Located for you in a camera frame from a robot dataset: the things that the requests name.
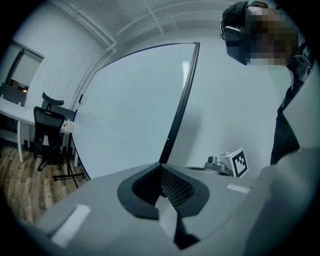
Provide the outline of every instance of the ceiling pipe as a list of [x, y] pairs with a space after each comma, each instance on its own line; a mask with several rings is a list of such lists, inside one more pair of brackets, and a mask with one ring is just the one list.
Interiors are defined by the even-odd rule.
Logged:
[[[196, 14], [196, 13], [213, 13], [213, 14], [221, 14], [222, 15], [222, 13], [220, 12], [220, 11], [218, 11], [218, 10], [190, 10], [190, 11], [184, 11], [184, 12], [178, 12], [178, 13], [176, 13], [176, 14], [172, 14], [172, 15], [170, 15], [170, 17], [172, 17], [173, 19], [174, 19], [174, 17], [177, 17], [177, 16], [183, 16], [183, 15], [189, 15], [189, 14]], [[160, 18], [158, 18], [160, 21], [161, 20], [165, 20], [166, 18], [167, 18], [168, 16], [167, 15], [165, 15], [165, 16], [162, 16], [162, 17], [160, 17]], [[221, 20], [221, 18], [219, 17], [219, 18], [217, 18], [217, 19], [212, 19], [212, 20], [217, 20], [217, 21], [220, 21]], [[139, 29], [141, 29], [141, 28], [143, 28], [143, 27], [145, 27], [145, 26], [147, 26], [147, 25], [149, 25], [149, 24], [152, 24], [153, 23], [153, 21], [148, 21], [148, 22], [146, 22], [146, 23], [144, 23], [144, 24], [141, 24], [140, 26], [137, 26], [137, 27], [135, 27], [134, 28], [134, 30], [133, 30], [133, 32], [134, 31], [137, 31], [137, 30], [139, 30]]]
[[[184, 5], [193, 5], [193, 4], [225, 4], [227, 6], [230, 6], [232, 4], [234, 4], [234, 2], [231, 1], [221, 1], [221, 0], [214, 0], [214, 1], [208, 1], [208, 0], [191, 0], [191, 1], [184, 1], [184, 2], [178, 2], [178, 3], [173, 3], [173, 4], [169, 4], [157, 9], [153, 10], [153, 13], [157, 13], [169, 8], [173, 8], [173, 7], [178, 7], [178, 6], [184, 6]], [[135, 23], [139, 22], [140, 20], [148, 17], [150, 15], [150, 13], [148, 12], [147, 14], [144, 14], [142, 16], [140, 16], [139, 18], [135, 19], [134, 21], [130, 22], [128, 25], [124, 26], [122, 29], [120, 29], [116, 35], [120, 35], [123, 31], [125, 31], [126, 29], [128, 29], [129, 27], [131, 27], [132, 25], [134, 25]]]
[[90, 15], [83, 11], [81, 7], [73, 3], [65, 2], [64, 0], [50, 0], [50, 2], [75, 18], [105, 47], [114, 48], [117, 45], [117, 40], [112, 36], [112, 34], [101, 27]]
[[170, 21], [171, 27], [173, 28], [174, 32], [175, 32], [176, 34], [178, 34], [179, 31], [178, 31], [178, 27], [177, 27], [177, 24], [176, 24], [176, 22], [175, 22], [174, 17], [173, 17], [172, 15], [167, 14], [167, 15], [166, 15], [166, 18]]
[[116, 50], [115, 48], [113, 48], [113, 49], [112, 49], [112, 53], [110, 53], [110, 54], [108, 55], [108, 57], [100, 64], [99, 69], [101, 69], [101, 68], [103, 68], [105, 65], [107, 65], [107, 64], [108, 64], [108, 61], [110, 60], [110, 58], [111, 58], [113, 55], [115, 55], [116, 52], [117, 52], [117, 50]]
[[163, 34], [164, 34], [164, 31], [163, 31], [162, 27], [160, 26], [159, 21], [157, 20], [157, 18], [156, 18], [156, 16], [155, 16], [154, 12], [153, 12], [153, 11], [152, 11], [152, 9], [150, 8], [150, 6], [149, 6], [149, 4], [147, 3], [147, 1], [146, 1], [146, 0], [143, 0], [143, 2], [144, 2], [144, 4], [145, 4], [145, 6], [147, 7], [147, 9], [149, 10], [149, 13], [150, 13], [150, 14], [151, 14], [151, 16], [153, 17], [154, 22], [155, 22], [155, 23], [156, 23], [156, 25], [158, 26], [158, 29], [159, 29], [159, 31], [160, 31], [160, 33], [161, 33], [161, 35], [163, 35]]
[[[203, 15], [190, 16], [189, 15], [190, 12], [181, 12], [181, 13], [177, 13], [176, 15], [174, 15], [174, 21], [177, 24], [180, 24], [183, 22], [191, 22], [191, 21], [210, 21], [210, 22], [212, 22], [212, 24], [216, 23], [214, 27], [216, 29], [219, 29], [219, 24], [221, 22], [221, 18], [217, 15], [211, 15], [211, 12], [213, 12], [213, 11], [204, 11], [203, 10], [203, 11], [194, 11], [194, 12], [200, 13]], [[161, 20], [161, 24], [163, 27], [171, 24], [170, 20], [167, 19], [166, 16], [162, 17], [160, 20]], [[133, 29], [131, 31], [131, 33], [126, 37], [126, 40], [131, 41], [134, 38], [148, 32], [148, 31], [151, 31], [155, 28], [156, 28], [156, 26], [155, 26], [154, 22], [149, 22], [148, 24], [141, 25], [141, 26]]]

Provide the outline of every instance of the black mesh vent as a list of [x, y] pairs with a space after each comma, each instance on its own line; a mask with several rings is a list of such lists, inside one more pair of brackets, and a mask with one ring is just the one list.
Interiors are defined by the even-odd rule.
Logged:
[[161, 187], [174, 208], [187, 201], [195, 190], [188, 182], [161, 168]]
[[133, 184], [132, 191], [136, 196], [154, 206], [162, 192], [161, 167], [159, 166], [139, 178]]
[[158, 162], [121, 182], [117, 194], [130, 213], [151, 220], [159, 219], [155, 205], [161, 194], [168, 198], [180, 218], [197, 215], [210, 196], [201, 181]]

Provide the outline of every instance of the small device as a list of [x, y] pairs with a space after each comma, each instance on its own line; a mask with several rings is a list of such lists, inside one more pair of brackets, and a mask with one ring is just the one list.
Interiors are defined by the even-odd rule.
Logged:
[[66, 133], [72, 133], [74, 131], [75, 123], [68, 120], [64, 122], [63, 127]]
[[216, 156], [209, 156], [204, 168], [233, 177], [243, 177], [248, 171], [245, 152], [242, 147], [229, 149]]
[[229, 174], [232, 170], [227, 169], [223, 162], [218, 162], [216, 156], [209, 156], [208, 161], [204, 164], [204, 168], [213, 170], [221, 174]]

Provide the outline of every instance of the headset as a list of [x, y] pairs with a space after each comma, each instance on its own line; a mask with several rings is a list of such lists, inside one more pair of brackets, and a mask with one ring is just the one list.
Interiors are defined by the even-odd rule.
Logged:
[[225, 41], [226, 53], [243, 65], [250, 63], [252, 42], [254, 42], [254, 40], [251, 40], [250, 12], [248, 11], [250, 6], [269, 8], [264, 2], [250, 1], [245, 9], [245, 20], [248, 26], [224, 27], [223, 22], [220, 22], [220, 36]]

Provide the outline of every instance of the black stand pole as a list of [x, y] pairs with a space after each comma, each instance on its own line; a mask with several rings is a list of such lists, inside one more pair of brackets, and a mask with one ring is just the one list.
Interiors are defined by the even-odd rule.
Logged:
[[70, 165], [70, 147], [71, 147], [71, 139], [72, 139], [72, 134], [69, 134], [69, 140], [68, 140], [68, 147], [67, 147], [67, 151], [66, 151], [66, 166], [67, 166], [67, 175], [54, 175], [52, 176], [52, 178], [54, 179], [54, 181], [57, 181], [58, 179], [67, 179], [67, 178], [73, 178], [74, 184], [77, 188], [79, 188], [78, 183], [75, 179], [76, 176], [82, 176], [82, 179], [85, 178], [85, 174], [84, 173], [78, 173], [78, 174], [74, 174], [74, 172], [71, 169], [71, 165]]

